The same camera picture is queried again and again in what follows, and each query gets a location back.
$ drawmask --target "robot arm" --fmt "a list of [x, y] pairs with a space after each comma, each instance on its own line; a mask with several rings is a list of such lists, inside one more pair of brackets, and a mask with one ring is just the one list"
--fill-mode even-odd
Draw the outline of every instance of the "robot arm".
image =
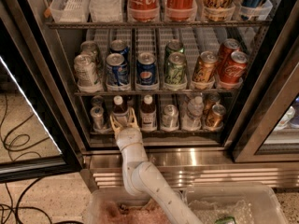
[[[130, 111], [135, 119], [134, 110]], [[134, 120], [127, 128], [112, 128], [120, 148], [123, 164], [122, 175], [125, 189], [131, 195], [147, 192], [164, 210], [173, 224], [202, 224], [190, 208], [177, 196], [156, 166], [148, 160], [143, 147], [142, 133]]]

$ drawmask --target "bottle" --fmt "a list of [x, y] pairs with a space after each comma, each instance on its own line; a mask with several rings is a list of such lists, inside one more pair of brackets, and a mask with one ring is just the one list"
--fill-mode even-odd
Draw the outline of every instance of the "bottle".
[[202, 96], [195, 96], [187, 104], [187, 110], [182, 118], [182, 129], [195, 131], [201, 128], [204, 103]]
[[140, 107], [140, 118], [142, 131], [154, 131], [157, 129], [156, 104], [149, 94], [143, 98]]
[[113, 98], [113, 116], [123, 127], [128, 126], [129, 108], [126, 100], [122, 99], [120, 95]]

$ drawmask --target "red can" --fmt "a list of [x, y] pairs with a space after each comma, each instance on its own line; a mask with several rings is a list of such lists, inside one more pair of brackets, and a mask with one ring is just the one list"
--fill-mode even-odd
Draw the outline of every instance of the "red can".
[[188, 12], [176, 10], [188, 10], [192, 8], [193, 0], [167, 0], [169, 10], [169, 19], [172, 21], [185, 21], [189, 18]]
[[227, 58], [236, 50], [241, 50], [241, 45], [235, 39], [229, 38], [221, 43], [221, 46], [218, 51], [218, 56], [219, 56], [219, 63], [217, 66], [218, 74], [221, 73], [221, 70], [222, 70]]
[[129, 0], [129, 8], [132, 9], [132, 17], [137, 21], [151, 21], [155, 18], [157, 0]]
[[247, 68], [248, 56], [242, 51], [234, 51], [226, 60], [219, 74], [224, 83], [235, 84], [243, 76]]

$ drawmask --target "green can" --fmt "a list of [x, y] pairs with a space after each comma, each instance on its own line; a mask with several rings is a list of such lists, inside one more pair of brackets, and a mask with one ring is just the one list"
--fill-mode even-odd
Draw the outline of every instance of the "green can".
[[171, 85], [179, 85], [186, 75], [186, 56], [179, 52], [171, 53], [167, 59], [164, 82]]
[[164, 53], [164, 71], [166, 68], [167, 59], [169, 55], [173, 52], [179, 52], [179, 53], [185, 52], [184, 44], [180, 40], [173, 39], [167, 42], [165, 46], [165, 53]]
[[215, 221], [215, 224], [236, 224], [234, 217], [224, 217]]

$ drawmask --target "brown bottle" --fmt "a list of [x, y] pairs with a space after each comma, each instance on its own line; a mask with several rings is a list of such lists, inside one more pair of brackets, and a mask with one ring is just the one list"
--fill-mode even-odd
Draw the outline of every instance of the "brown bottle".
[[115, 120], [118, 121], [123, 127], [128, 125], [129, 109], [128, 104], [120, 95], [113, 98], [113, 111], [112, 114]]
[[153, 131], [157, 129], [156, 122], [156, 104], [153, 102], [151, 95], [143, 98], [140, 107], [141, 130]]

